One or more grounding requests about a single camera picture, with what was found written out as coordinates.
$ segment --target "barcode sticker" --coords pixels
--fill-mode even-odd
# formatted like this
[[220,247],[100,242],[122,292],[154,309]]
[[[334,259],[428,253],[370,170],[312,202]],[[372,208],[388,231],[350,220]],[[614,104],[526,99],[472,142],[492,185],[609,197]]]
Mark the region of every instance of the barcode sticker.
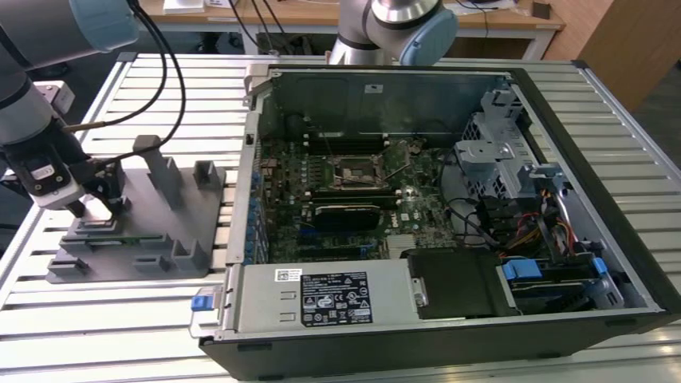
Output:
[[302,269],[276,269],[274,282],[300,282]]

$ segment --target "motherboard chip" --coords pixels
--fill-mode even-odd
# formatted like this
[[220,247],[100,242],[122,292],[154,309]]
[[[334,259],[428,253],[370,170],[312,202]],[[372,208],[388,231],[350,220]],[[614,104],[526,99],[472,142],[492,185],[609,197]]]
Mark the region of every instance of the motherboard chip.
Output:
[[341,157],[333,159],[332,163],[333,188],[366,190],[384,187],[382,169],[377,157]]

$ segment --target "blue tab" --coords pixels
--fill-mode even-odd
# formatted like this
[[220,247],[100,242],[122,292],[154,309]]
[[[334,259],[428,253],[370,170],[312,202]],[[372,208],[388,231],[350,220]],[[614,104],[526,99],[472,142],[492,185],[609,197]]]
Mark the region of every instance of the blue tab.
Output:
[[594,264],[596,271],[598,271],[598,275],[608,274],[608,266],[605,265],[605,261],[602,258],[592,259],[592,263]]
[[501,270],[506,280],[541,278],[540,266],[534,259],[512,259],[502,266]]
[[192,311],[212,311],[213,310],[213,296],[197,295],[192,298]]
[[506,276],[506,281],[512,281],[518,276],[514,273],[513,265],[510,263],[506,263],[501,266],[501,271],[504,272],[504,275]]

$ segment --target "white sticker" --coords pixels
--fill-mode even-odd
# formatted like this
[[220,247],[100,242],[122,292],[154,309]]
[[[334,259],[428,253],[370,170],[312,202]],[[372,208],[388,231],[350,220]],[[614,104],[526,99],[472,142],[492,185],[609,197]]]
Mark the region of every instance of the white sticker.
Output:
[[46,177],[52,176],[54,173],[56,172],[54,172],[54,168],[52,167],[52,165],[46,165],[40,169],[35,169],[31,172],[31,175],[33,176],[35,180],[40,181],[40,180],[45,179]]
[[300,282],[302,269],[276,269],[274,282]]
[[382,93],[382,85],[381,84],[366,84],[364,85],[364,93]]
[[236,18],[208,18],[209,22],[236,22]]

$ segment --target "metal frame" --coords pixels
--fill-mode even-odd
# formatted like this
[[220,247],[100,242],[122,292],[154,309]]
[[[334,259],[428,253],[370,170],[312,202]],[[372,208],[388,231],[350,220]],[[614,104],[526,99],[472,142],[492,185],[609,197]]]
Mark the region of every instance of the metal frame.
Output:
[[[190,100],[194,103],[198,102],[196,100],[218,100],[220,110],[188,112],[186,127],[177,132],[177,141],[186,146],[196,144],[197,147],[189,152],[189,149],[177,148],[181,147],[177,144],[172,149],[176,151],[176,160],[181,163],[188,161],[188,157],[209,157],[221,166],[233,168],[237,163],[234,153],[210,150],[242,135],[245,110],[233,105],[241,103],[244,96],[246,65],[277,60],[274,57],[209,55],[177,55],[177,58],[182,67],[188,68]],[[288,57],[278,62],[321,64],[324,58]],[[605,89],[600,89],[589,71],[576,69],[569,62],[560,61],[444,60],[438,65],[525,67],[533,80],[538,81],[544,97],[594,166],[644,243],[674,286],[681,289],[678,171],[664,153],[646,143],[641,127],[633,123]],[[145,102],[145,95],[153,93],[160,75],[161,61],[154,54],[141,54],[132,64],[117,64],[86,120],[101,118],[109,105],[118,108],[120,102]],[[165,102],[177,101],[177,86],[174,91],[161,95],[161,99]],[[116,129],[92,131],[89,137],[84,137],[86,150],[101,152],[105,148],[108,152],[116,153],[124,147],[121,140],[128,131],[165,134],[164,129],[169,124],[165,121],[173,120],[174,115],[150,113],[157,115],[153,119],[145,118]],[[545,157],[554,160],[541,132],[533,128],[530,132]],[[202,150],[200,145],[205,144],[210,144],[212,148]],[[226,204],[220,216],[224,224],[229,222],[232,195],[233,185],[228,184],[224,193]],[[214,274],[198,280],[52,286],[42,280],[50,256],[45,255],[45,250],[31,255],[28,247],[53,247],[61,235],[58,228],[69,222],[68,216],[60,212],[40,212],[35,208],[21,227],[25,241],[17,236],[11,246],[17,252],[8,252],[0,261],[3,382],[173,380],[177,383],[234,383],[236,380],[229,378],[222,368],[204,356],[188,334],[189,299],[200,287],[222,283],[224,269],[217,267]],[[213,257],[222,264],[228,234],[229,228],[220,227]],[[217,325],[214,320],[200,314],[197,316],[202,328]],[[677,326],[666,326],[645,334],[613,338],[572,357],[317,377],[302,381],[434,383],[478,381],[482,378],[498,383],[549,380],[554,383],[638,383],[681,381],[680,371],[681,332]]]

